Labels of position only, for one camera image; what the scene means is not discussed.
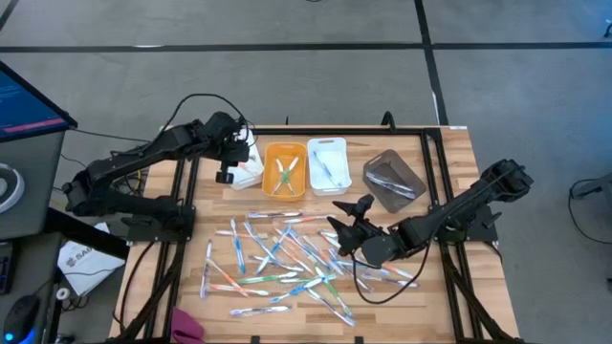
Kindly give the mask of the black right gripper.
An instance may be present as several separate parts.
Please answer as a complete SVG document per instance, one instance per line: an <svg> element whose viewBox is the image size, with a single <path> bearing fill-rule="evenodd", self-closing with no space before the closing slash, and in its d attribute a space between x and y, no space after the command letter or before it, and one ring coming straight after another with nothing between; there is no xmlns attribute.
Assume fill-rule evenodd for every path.
<svg viewBox="0 0 612 344"><path fill-rule="evenodd" d="M363 218L364 203L362 202L332 201L332 204L347 216L353 216L356 219ZM327 221L337 233L340 245L339 255L352 254L357 247L357 241L351 232L351 228L336 218L328 218ZM367 222L356 224L356 230L360 235L361 253L369 265L379 267L383 263L399 257L400 239L395 230L384 231L381 227L373 226Z"/></svg>

